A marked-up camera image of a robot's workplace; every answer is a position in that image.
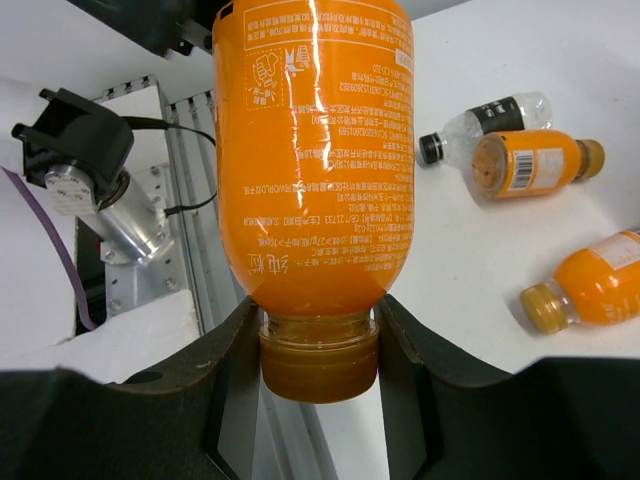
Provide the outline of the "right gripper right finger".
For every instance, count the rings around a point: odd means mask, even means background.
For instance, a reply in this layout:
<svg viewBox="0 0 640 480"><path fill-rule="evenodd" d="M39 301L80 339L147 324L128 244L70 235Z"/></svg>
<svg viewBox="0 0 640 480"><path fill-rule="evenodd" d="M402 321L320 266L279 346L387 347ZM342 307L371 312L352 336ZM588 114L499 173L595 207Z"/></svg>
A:
<svg viewBox="0 0 640 480"><path fill-rule="evenodd" d="M639 364L547 357L508 373L376 306L379 382L394 479L635 479Z"/></svg>

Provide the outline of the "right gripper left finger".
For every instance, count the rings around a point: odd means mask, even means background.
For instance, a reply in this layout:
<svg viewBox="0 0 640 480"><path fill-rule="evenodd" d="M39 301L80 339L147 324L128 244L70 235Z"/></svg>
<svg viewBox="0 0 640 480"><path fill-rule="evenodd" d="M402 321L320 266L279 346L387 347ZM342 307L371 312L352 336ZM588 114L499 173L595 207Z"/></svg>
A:
<svg viewBox="0 0 640 480"><path fill-rule="evenodd" d="M259 308L121 384L67 370L1 376L5 479L248 479L259 399Z"/></svg>

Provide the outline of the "orange bottle front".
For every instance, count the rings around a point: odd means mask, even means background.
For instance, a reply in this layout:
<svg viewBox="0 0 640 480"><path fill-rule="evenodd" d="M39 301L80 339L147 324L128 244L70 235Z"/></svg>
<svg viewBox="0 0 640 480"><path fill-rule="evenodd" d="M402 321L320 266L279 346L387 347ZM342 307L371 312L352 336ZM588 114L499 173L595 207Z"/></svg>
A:
<svg viewBox="0 0 640 480"><path fill-rule="evenodd" d="M572 324L612 326L639 316L639 229L622 230L574 252L550 279L519 296L542 334Z"/></svg>

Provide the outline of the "orange bottle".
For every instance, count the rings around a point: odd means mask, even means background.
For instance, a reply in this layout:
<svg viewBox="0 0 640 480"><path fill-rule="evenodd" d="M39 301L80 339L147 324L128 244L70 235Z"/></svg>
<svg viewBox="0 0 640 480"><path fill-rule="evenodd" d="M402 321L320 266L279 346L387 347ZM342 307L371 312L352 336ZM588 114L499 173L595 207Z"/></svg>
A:
<svg viewBox="0 0 640 480"><path fill-rule="evenodd" d="M414 36L394 1L231 1L213 24L219 225L267 387L370 388L414 233Z"/></svg>
<svg viewBox="0 0 640 480"><path fill-rule="evenodd" d="M605 158L599 142L556 130L494 132L478 143L472 174L487 199L549 195L598 175Z"/></svg>
<svg viewBox="0 0 640 480"><path fill-rule="evenodd" d="M639 229L622 230L574 252L550 279L519 296L542 334L572 324L612 326L639 316Z"/></svg>

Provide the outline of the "clear bottle with black label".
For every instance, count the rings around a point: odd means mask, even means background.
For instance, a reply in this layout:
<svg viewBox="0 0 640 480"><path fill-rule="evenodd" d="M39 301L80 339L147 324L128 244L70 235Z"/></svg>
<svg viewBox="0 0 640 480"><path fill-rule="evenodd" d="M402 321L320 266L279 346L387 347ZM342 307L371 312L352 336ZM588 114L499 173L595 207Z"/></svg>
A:
<svg viewBox="0 0 640 480"><path fill-rule="evenodd" d="M489 133L550 129L552 125L551 103L543 93L513 94L467 109L440 131L421 136L416 162L422 168L438 162L464 164Z"/></svg>

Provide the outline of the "left arm base motor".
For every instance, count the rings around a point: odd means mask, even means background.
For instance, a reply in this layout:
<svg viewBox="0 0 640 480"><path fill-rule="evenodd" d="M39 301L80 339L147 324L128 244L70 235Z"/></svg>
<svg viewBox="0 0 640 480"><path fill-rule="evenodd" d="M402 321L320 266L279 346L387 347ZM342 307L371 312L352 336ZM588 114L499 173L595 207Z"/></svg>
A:
<svg viewBox="0 0 640 480"><path fill-rule="evenodd" d="M65 89L43 89L35 123L16 124L28 183L46 189L54 209L79 218L100 239L110 265L149 263L172 243L168 221L125 168L134 145L123 117Z"/></svg>

